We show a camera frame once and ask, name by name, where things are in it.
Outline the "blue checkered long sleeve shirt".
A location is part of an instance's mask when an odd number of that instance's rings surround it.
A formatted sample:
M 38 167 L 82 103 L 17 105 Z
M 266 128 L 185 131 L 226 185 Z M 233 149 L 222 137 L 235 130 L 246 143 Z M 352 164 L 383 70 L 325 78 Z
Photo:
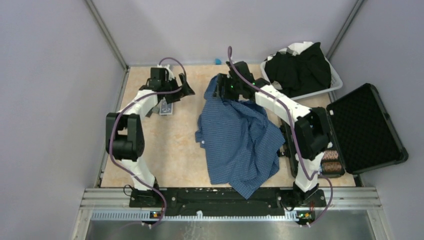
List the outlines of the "blue checkered long sleeve shirt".
M 210 183 L 229 184 L 249 199 L 280 170 L 278 151 L 286 140 L 263 107 L 215 97 L 219 77 L 204 92 L 195 141 L 205 150 Z

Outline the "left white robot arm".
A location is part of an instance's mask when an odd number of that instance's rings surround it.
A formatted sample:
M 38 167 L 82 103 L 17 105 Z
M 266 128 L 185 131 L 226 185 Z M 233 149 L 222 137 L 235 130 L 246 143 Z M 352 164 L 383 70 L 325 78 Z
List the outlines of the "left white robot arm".
M 157 65 L 124 108 L 106 115 L 106 152 L 115 166 L 130 175 L 134 188 L 143 191 L 141 200 L 149 207 L 160 202 L 161 194 L 154 189 L 156 178 L 143 159 L 146 144 L 142 121 L 160 101 L 170 104 L 194 93 L 185 70 L 175 76 L 168 65 Z

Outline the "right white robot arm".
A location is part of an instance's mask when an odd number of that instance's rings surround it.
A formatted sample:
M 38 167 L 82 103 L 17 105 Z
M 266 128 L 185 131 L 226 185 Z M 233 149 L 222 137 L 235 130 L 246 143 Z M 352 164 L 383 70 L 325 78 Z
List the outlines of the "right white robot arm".
M 293 200 L 307 206 L 318 191 L 318 175 L 327 148 L 331 147 L 331 127 L 323 107 L 301 105 L 263 78 L 254 78 L 244 61 L 226 62 L 226 76 L 220 76 L 214 95 L 228 100 L 243 97 L 272 111 L 290 126 L 298 170 L 293 183 Z

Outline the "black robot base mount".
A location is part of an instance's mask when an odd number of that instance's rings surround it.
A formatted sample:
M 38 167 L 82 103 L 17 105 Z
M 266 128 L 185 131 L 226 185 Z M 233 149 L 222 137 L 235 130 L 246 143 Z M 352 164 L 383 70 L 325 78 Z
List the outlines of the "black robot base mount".
M 291 187 L 260 187 L 249 198 L 244 198 L 231 187 L 196 188 L 170 187 L 124 191 L 131 208 L 165 211 L 167 217 L 262 217 L 282 216 L 289 210 L 321 208 L 327 205 L 323 190 L 301 193 Z

